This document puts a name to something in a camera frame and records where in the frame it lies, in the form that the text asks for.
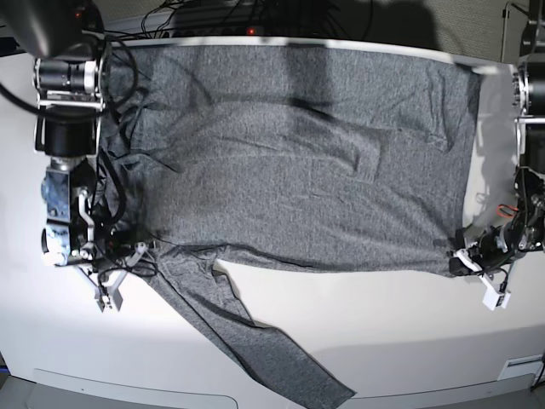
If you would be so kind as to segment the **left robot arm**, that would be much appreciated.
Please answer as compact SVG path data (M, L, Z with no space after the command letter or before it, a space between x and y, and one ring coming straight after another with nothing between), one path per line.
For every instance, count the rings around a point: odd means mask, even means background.
M523 30L519 64L513 73L517 199L511 220L486 229L468 243L456 233L449 260L454 276L489 274L544 247L544 9L530 17Z

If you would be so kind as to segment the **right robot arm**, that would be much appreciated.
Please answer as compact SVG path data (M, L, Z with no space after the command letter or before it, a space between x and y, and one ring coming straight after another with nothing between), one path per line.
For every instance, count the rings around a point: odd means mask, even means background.
M43 260L75 268L100 309L120 309L120 285L142 267L150 245L118 230L127 197L100 146L103 118L121 105L109 90L119 40L90 1L4 1L1 17L34 59L36 102L2 95L36 117L35 148L50 160L41 186Z

